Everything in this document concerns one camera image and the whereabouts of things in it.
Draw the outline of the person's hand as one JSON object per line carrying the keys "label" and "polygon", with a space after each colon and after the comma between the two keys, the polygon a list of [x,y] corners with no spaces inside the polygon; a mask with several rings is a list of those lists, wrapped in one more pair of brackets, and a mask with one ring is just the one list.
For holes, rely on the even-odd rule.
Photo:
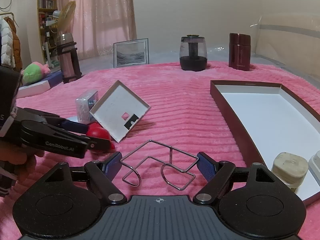
{"label": "person's hand", "polygon": [[43,150],[1,140],[1,197],[9,194],[15,181],[23,182],[33,173],[36,157],[43,156]]}

